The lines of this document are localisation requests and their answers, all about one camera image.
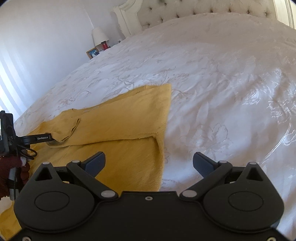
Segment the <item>yellow knitted sweater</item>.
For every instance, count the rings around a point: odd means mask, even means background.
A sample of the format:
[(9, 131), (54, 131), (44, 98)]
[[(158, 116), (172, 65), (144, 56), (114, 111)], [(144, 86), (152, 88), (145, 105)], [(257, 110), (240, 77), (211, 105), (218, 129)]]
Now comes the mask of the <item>yellow knitted sweater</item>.
[(45, 161), (64, 166), (97, 152), (106, 157), (96, 179), (114, 191), (157, 191), (164, 170), (164, 136), (171, 105), (171, 85), (141, 86), (102, 104), (70, 109), (41, 123), (53, 142), (37, 145), (30, 174)]

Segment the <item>white striped curtain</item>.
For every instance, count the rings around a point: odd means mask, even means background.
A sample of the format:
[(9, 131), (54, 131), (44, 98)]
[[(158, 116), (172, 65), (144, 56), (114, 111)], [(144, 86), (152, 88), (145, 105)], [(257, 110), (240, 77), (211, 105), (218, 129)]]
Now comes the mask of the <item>white striped curtain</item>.
[(32, 105), (34, 96), (29, 85), (24, 83), (14, 60), (19, 58), (10, 56), (4, 45), (1, 45), (1, 108), (12, 113), (17, 120)]

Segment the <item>white floral bedspread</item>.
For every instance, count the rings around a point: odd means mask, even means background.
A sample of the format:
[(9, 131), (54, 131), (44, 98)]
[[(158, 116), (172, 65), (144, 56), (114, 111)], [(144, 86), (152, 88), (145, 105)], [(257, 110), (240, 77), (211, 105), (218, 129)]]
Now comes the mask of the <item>white floral bedspread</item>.
[(295, 30), (240, 14), (198, 14), (147, 29), (58, 82), (17, 121), (26, 135), (68, 109), (144, 85), (171, 85), (160, 189), (201, 179), (197, 151), (257, 162), (285, 203), (278, 230), (295, 238)]

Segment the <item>red candle jar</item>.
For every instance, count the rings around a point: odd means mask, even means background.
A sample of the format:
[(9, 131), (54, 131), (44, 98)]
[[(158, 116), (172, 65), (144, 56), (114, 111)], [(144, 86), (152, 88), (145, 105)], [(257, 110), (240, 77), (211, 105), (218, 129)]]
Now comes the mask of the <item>red candle jar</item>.
[(101, 42), (101, 45), (104, 51), (110, 48), (106, 41)]

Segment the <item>white table lamp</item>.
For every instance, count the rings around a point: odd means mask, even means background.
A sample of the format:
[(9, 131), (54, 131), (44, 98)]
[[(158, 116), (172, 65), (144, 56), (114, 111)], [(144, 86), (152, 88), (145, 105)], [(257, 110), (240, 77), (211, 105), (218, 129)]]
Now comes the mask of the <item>white table lamp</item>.
[(100, 27), (96, 27), (92, 30), (92, 37), (95, 46), (100, 45), (103, 42), (107, 42), (109, 38)]

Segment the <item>tufted cream headboard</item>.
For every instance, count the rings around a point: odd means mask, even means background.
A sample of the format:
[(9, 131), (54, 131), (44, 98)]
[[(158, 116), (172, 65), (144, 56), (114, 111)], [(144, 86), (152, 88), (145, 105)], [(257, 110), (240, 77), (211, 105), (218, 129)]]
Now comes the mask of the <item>tufted cream headboard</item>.
[(115, 6), (121, 32), (127, 38), (166, 21), (208, 13), (238, 13), (278, 20), (295, 28), (293, 1), (171, 0), (126, 1)]

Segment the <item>wooden picture frame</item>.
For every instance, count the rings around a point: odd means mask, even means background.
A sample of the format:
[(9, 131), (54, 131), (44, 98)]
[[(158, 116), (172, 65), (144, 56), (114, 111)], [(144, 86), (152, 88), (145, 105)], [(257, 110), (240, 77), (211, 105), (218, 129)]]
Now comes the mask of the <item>wooden picture frame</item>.
[(88, 51), (86, 52), (86, 54), (87, 54), (87, 56), (88, 56), (90, 59), (92, 59), (92, 58), (94, 58), (95, 56), (99, 55), (99, 50), (98, 50), (96, 47), (94, 47), (94, 48), (92, 48), (91, 50), (88, 50)]

